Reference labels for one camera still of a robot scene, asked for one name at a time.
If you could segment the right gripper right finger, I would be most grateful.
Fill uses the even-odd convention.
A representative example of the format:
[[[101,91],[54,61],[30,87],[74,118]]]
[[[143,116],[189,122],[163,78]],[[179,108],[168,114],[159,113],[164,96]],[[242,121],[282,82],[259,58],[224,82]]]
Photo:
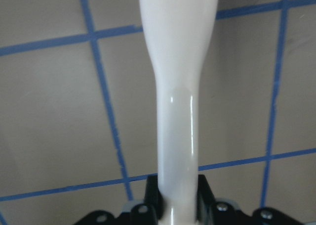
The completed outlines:
[[[247,215],[233,202],[215,198],[205,175],[198,176],[197,221],[200,225],[301,225],[302,222],[271,208]]]

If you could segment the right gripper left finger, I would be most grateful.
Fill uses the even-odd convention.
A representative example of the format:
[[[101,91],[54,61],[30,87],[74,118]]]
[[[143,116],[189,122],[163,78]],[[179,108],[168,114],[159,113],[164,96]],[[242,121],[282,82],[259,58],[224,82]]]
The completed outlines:
[[[88,213],[75,224],[77,225],[157,225],[163,214],[163,199],[158,188],[158,177],[148,176],[144,200],[132,205],[115,217],[104,210]]]

